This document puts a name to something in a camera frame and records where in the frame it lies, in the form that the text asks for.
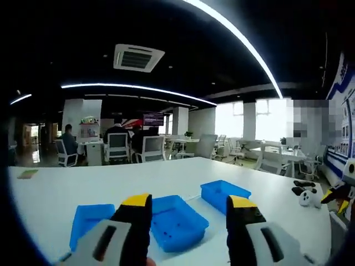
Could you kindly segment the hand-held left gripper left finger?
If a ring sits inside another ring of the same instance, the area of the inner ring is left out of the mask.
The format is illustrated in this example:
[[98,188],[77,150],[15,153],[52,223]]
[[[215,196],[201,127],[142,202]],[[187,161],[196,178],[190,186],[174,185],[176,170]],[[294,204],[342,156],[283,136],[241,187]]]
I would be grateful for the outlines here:
[[100,221],[60,265],[146,265],[150,244],[152,195],[130,196],[114,215]]

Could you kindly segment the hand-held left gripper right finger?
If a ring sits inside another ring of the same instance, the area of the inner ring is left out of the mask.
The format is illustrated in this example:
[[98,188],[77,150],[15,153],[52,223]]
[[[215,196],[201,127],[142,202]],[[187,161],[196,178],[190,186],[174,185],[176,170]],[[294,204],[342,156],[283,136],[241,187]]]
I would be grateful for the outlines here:
[[227,246],[231,265],[313,265],[298,240],[268,222],[257,205],[230,195],[226,200]]

